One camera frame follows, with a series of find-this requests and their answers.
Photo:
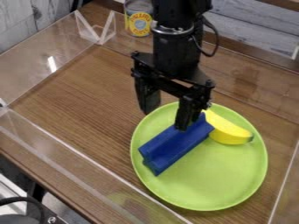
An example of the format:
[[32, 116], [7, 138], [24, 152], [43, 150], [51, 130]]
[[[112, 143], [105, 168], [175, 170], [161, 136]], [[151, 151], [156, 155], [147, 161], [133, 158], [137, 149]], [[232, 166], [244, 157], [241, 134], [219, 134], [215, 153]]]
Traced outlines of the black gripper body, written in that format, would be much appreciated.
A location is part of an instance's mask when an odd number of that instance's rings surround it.
[[201, 49], [203, 24], [189, 30], [153, 28], [153, 52], [133, 52], [132, 76], [148, 80], [160, 92], [181, 99], [185, 95], [208, 107], [213, 81], [197, 68], [200, 57], [213, 56]]

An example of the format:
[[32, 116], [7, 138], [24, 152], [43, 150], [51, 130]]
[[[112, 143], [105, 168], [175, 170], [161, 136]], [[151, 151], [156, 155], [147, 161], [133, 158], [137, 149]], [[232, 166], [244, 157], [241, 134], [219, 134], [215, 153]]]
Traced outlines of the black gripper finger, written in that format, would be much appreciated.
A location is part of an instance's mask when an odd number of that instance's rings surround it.
[[135, 93], [139, 108], [148, 115], [160, 106], [160, 89], [144, 78], [135, 77]]
[[203, 103], [185, 95], [179, 100], [173, 127], [180, 131], [185, 131], [196, 122], [203, 109]]

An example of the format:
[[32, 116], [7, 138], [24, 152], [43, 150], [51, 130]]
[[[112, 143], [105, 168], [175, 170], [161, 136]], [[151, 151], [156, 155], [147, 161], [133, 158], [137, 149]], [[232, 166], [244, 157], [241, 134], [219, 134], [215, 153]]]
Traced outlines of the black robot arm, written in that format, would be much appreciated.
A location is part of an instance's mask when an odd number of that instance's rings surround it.
[[160, 106], [161, 93], [179, 99], [173, 127], [187, 130], [211, 105], [215, 82], [200, 70], [204, 13], [211, 0], [152, 0], [153, 51], [133, 52], [132, 76], [139, 108], [151, 113]]

